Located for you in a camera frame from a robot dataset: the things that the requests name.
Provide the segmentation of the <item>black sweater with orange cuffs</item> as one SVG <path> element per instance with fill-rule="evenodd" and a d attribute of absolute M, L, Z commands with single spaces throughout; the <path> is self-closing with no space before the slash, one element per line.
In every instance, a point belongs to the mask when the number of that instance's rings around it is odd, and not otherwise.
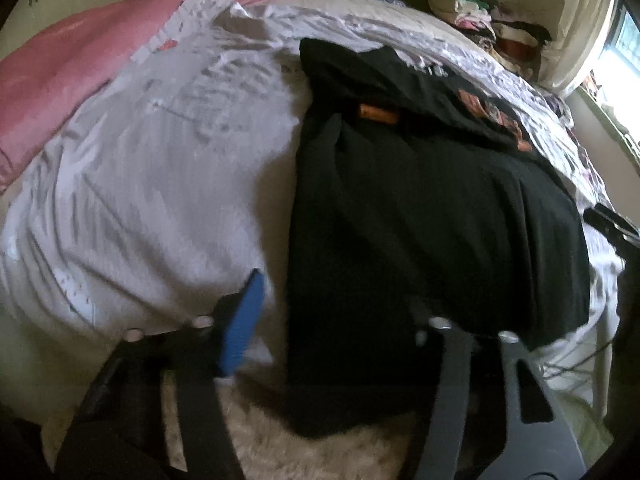
<path fill-rule="evenodd" d="M 304 39 L 285 406 L 306 437 L 414 408 L 432 316 L 527 348 L 588 320 L 582 219 L 512 107 L 389 47 Z"/>

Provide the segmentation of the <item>white patterned duvet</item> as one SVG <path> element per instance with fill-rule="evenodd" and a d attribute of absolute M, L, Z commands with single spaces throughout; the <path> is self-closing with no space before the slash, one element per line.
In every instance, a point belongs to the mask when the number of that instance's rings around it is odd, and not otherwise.
<path fill-rule="evenodd" d="M 515 108 L 579 207 L 608 200 L 542 96 L 434 16 L 371 0 L 189 0 L 2 197 L 10 411 L 43 422 L 77 405 L 125 330 L 171 330 L 256 268 L 266 310 L 242 369 L 282 389 L 288 218 L 310 102 L 305 37 L 450 66 Z"/>

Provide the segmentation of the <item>beige fluffy rug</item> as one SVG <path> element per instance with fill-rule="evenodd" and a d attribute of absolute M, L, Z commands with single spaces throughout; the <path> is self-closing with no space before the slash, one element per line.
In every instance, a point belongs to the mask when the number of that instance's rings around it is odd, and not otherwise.
<path fill-rule="evenodd" d="M 258 390 L 223 380 L 216 385 L 222 419 L 247 479 L 395 479 L 409 449 L 414 429 L 411 416 L 381 425 L 360 426 L 318 439 L 304 438 L 285 425 L 274 407 L 258 399 Z M 71 472 L 71 479 L 169 479 L 186 473 L 178 423 L 174 375 L 167 373 L 160 389 L 160 426 L 168 435 L 160 449 L 169 470 L 144 466 L 133 471 L 91 462 L 91 472 Z"/>

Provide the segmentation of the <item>folded clothes stack by wall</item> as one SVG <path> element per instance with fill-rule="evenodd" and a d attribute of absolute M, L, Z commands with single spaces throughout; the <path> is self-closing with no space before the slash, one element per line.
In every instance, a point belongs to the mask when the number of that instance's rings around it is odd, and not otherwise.
<path fill-rule="evenodd" d="M 427 0 L 431 12 L 529 82 L 536 81 L 548 29 L 498 0 Z"/>

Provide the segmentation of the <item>pink blanket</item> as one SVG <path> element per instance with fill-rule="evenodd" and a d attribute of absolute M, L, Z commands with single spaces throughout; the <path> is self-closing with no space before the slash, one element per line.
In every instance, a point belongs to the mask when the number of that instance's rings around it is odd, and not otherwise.
<path fill-rule="evenodd" d="M 2 188 L 21 175 L 73 110 L 159 32 L 183 1 L 124 0 L 77 13 L 38 32 L 2 60 Z"/>

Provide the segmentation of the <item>window with frame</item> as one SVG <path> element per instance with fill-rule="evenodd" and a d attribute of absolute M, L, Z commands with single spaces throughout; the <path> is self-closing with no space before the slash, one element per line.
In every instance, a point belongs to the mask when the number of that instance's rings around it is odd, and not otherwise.
<path fill-rule="evenodd" d="M 639 26 L 623 0 L 612 0 L 578 89 L 638 174 Z"/>

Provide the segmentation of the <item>cream curtain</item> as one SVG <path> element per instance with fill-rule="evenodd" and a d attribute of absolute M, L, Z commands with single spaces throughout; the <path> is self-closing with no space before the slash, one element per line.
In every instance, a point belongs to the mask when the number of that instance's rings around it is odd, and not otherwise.
<path fill-rule="evenodd" d="M 603 50 L 616 0 L 564 0 L 554 39 L 542 50 L 538 84 L 566 98 L 587 77 Z"/>

